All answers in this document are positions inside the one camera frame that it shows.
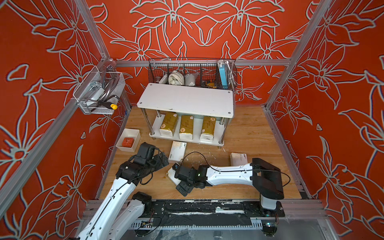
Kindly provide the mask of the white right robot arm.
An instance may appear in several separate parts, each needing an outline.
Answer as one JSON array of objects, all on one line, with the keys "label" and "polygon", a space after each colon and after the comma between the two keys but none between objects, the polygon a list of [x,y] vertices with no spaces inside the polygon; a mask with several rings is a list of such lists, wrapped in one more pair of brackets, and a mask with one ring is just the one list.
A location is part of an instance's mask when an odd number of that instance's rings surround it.
[{"label": "white right robot arm", "polygon": [[260,209],[266,217],[278,215],[278,201],[284,199],[282,172],[276,166],[253,158],[241,166],[217,167],[209,164],[197,169],[174,164],[167,172],[176,189],[186,197],[193,189],[224,184],[247,185],[260,193]]}]

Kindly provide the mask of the gold tissue pack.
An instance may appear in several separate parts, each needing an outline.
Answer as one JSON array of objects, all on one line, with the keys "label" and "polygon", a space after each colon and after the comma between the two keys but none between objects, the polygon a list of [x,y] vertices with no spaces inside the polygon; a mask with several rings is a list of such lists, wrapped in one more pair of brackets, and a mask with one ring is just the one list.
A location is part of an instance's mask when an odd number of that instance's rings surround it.
[{"label": "gold tissue pack", "polygon": [[194,117],[190,115],[181,116],[179,138],[181,140],[193,140]]},{"label": "gold tissue pack", "polygon": [[216,118],[204,116],[200,140],[212,142],[214,140],[215,126]]},{"label": "gold tissue pack", "polygon": [[159,132],[161,136],[173,137],[178,123],[178,114],[167,112],[160,126]]}]

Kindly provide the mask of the white tissue pack front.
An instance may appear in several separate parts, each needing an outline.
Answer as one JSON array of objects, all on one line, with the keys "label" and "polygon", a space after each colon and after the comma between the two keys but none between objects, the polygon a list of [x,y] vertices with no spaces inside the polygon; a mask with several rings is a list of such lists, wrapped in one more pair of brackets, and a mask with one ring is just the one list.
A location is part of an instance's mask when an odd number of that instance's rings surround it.
[{"label": "white tissue pack front", "polygon": [[175,178],[175,173],[176,171],[173,168],[170,168],[167,171],[167,176],[177,186],[181,182],[181,180]]}]

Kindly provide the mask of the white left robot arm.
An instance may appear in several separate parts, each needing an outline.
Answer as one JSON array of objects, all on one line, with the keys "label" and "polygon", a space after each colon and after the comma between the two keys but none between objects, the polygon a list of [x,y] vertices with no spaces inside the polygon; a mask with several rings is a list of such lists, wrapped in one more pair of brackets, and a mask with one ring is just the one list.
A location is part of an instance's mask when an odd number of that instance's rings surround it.
[{"label": "white left robot arm", "polygon": [[119,240],[131,225],[151,210],[152,197],[138,192],[121,212],[126,200],[142,179],[169,164],[167,156],[154,145],[142,143],[138,153],[120,165],[113,185],[89,223],[75,240]]}]

